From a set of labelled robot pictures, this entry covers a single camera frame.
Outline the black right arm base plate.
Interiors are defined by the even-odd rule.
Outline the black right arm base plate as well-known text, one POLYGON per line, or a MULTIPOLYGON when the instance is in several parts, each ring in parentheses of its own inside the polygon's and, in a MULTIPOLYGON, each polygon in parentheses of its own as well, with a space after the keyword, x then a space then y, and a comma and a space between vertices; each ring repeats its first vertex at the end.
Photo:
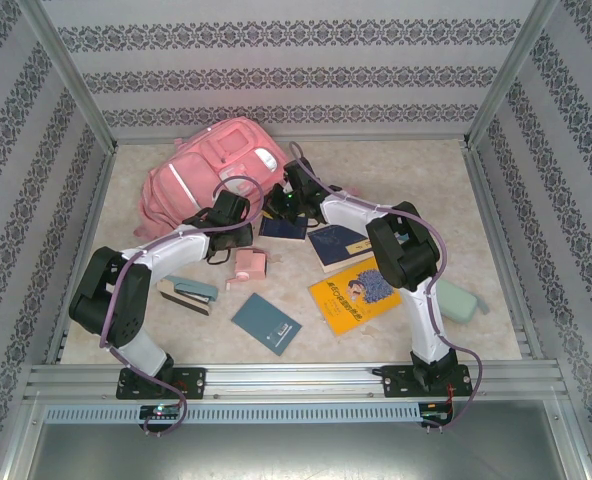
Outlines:
POLYGON ((380 378, 386 398, 447 397, 449 394, 468 397, 473 391, 470 373, 465 365, 457 365, 445 379, 429 387, 422 386, 416 379, 411 365, 372 368, 371 374, 380 378))

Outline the dark blue book white label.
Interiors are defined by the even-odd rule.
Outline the dark blue book white label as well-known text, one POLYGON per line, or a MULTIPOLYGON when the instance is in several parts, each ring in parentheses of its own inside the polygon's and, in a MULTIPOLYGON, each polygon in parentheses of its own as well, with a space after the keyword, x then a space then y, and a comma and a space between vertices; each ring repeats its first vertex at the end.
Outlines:
POLYGON ((367 237, 340 225, 327 225, 307 234, 322 270, 330 273, 373 256, 367 237))

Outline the grey metal sheet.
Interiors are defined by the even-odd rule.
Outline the grey metal sheet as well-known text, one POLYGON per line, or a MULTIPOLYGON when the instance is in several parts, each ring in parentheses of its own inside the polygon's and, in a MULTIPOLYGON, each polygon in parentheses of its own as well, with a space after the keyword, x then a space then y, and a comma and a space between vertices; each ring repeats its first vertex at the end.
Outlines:
POLYGON ((227 424, 151 439, 34 411, 5 480, 592 480, 560 402, 480 402, 444 432, 412 423, 227 424))

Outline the aluminium mounting rail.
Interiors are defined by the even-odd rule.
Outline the aluminium mounting rail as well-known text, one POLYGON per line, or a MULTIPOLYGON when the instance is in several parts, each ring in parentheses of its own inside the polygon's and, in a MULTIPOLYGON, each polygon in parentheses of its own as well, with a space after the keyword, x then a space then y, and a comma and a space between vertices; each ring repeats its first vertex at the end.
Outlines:
MULTIPOLYGON (((294 403, 368 401, 384 397, 383 381, 368 363, 213 364, 202 387, 206 402, 294 403)), ((109 403, 115 400, 118 365, 34 366, 24 401, 109 403)), ((568 388, 555 360, 490 361, 483 366, 478 400, 549 400, 568 388)))

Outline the yellow illustrated book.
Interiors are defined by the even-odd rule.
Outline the yellow illustrated book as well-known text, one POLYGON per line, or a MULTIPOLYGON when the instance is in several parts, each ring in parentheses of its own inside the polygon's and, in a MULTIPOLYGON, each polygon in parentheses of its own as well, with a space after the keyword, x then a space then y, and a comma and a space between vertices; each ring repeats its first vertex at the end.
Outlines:
POLYGON ((345 334, 402 304, 402 298, 368 258, 309 287, 335 335, 345 334))

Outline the aluminium frame crossbar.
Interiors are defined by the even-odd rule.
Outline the aluminium frame crossbar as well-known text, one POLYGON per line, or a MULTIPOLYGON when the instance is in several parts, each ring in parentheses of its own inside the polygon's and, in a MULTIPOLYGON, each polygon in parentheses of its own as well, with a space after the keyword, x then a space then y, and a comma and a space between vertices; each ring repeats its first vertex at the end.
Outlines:
MULTIPOLYGON (((272 138, 277 143, 295 142, 348 142, 348 141, 367 141, 367 142, 388 142, 388 141, 447 141, 456 140, 461 145, 467 144, 465 134, 448 133, 403 133, 403 134, 357 134, 357 135, 273 135, 272 138)), ((173 144, 177 136, 172 137, 134 137, 117 139, 116 143, 122 145, 166 145, 173 144)))

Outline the small controller circuit board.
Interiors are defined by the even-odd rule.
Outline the small controller circuit board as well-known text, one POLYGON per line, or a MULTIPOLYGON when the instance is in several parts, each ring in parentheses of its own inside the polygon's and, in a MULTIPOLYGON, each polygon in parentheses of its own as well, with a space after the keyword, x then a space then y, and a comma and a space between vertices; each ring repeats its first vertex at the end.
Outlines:
POLYGON ((176 421, 181 413, 181 408, 178 405, 144 405, 140 407, 139 419, 145 420, 161 420, 161 421, 176 421))
POLYGON ((420 403, 420 414, 435 422, 449 422, 453 417, 453 405, 451 401, 439 403, 420 403))

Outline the blue-grey stapler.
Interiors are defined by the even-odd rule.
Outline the blue-grey stapler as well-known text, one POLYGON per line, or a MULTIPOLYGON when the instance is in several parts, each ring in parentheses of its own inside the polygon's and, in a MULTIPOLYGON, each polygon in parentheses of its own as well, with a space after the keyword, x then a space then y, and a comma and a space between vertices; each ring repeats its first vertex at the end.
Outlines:
POLYGON ((217 287, 178 276, 166 276, 156 283, 160 295, 172 303, 209 316, 218 298, 217 287))

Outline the plain navy notebook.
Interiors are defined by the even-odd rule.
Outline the plain navy notebook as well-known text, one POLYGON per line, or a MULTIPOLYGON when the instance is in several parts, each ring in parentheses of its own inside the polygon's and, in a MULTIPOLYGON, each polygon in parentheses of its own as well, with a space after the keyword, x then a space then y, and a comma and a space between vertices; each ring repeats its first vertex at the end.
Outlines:
POLYGON ((294 223, 264 216, 260 223, 259 235, 280 240, 304 241, 307 229, 308 219, 303 216, 297 217, 294 223))

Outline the mint green pencil case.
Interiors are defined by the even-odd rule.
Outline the mint green pencil case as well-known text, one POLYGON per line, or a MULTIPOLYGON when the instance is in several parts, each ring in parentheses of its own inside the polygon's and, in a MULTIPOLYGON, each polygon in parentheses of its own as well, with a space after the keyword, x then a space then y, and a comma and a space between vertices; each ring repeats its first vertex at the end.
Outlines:
POLYGON ((448 280, 436 282, 436 294, 441 315, 458 323, 469 323, 477 312, 487 315, 490 308, 478 295, 475 295, 448 280))

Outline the pink pencil sharpener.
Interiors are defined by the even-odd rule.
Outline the pink pencil sharpener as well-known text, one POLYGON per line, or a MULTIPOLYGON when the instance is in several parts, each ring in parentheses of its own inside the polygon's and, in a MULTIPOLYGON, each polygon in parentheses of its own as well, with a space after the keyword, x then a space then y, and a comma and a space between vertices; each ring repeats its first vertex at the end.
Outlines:
POLYGON ((264 280, 267 272, 267 255, 264 251, 245 248, 235 255, 234 276, 226 281, 226 290, 234 284, 264 280))

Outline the teal notebook with white print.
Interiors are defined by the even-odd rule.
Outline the teal notebook with white print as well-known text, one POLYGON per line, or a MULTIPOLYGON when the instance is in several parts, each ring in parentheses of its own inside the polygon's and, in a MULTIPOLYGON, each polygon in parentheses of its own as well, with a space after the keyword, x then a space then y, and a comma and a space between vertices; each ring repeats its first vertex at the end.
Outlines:
POLYGON ((300 323, 260 295, 252 294, 235 313, 232 322, 281 356, 300 332, 300 323))

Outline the pink backpack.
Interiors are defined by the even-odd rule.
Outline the pink backpack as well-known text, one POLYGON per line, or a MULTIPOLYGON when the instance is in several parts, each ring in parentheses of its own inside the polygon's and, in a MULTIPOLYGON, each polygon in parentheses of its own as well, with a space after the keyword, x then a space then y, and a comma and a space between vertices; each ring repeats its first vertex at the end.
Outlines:
POLYGON ((247 117, 220 121, 193 137, 175 141, 175 153, 150 170, 138 201, 134 234, 154 240, 214 206, 220 191, 257 210, 263 197, 286 184, 288 157, 274 139, 247 117))

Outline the aluminium side rail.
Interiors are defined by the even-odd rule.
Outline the aluminium side rail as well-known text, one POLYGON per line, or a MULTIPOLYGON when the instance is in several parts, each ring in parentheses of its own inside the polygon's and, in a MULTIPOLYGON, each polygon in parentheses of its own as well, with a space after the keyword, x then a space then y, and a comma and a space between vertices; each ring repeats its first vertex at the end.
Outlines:
POLYGON ((476 152, 464 148, 462 153, 521 355, 524 359, 543 360, 546 355, 538 341, 482 165, 476 152))
POLYGON ((87 258, 92 249, 117 151, 118 148, 115 148, 111 154, 108 154, 105 157, 103 166, 98 172, 94 195, 88 205, 83 229, 78 238, 76 255, 68 277, 67 289, 61 298, 58 316, 49 338, 48 349, 45 351, 45 356, 42 361, 43 364, 58 364, 62 358, 62 350, 67 341, 69 325, 71 322, 69 316, 70 301, 73 299, 78 282, 81 280, 87 265, 87 258))

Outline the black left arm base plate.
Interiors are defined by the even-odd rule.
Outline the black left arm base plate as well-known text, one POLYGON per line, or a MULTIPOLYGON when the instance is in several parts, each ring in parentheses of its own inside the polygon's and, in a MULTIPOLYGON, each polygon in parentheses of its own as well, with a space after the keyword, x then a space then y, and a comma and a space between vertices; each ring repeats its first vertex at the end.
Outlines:
MULTIPOLYGON (((204 368, 172 367, 159 373, 156 378, 179 390, 189 400, 203 398, 203 387, 206 383, 204 368)), ((154 400, 177 399, 178 395, 167 388, 152 383, 123 368, 118 377, 116 388, 118 400, 154 400)))

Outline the aluminium frame post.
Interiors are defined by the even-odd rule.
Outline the aluminium frame post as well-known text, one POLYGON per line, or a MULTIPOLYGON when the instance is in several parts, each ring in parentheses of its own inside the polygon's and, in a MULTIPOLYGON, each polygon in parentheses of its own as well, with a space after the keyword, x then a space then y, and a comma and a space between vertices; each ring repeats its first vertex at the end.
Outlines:
POLYGON ((34 34, 50 57, 65 87, 71 93, 87 124, 105 153, 116 148, 110 128, 96 104, 83 75, 77 68, 59 32, 47 14, 41 0, 16 0, 34 34))
POLYGON ((475 147, 481 141, 505 95, 520 73, 536 40, 559 3, 560 0, 535 0, 469 130, 464 135, 463 146, 466 149, 475 147))

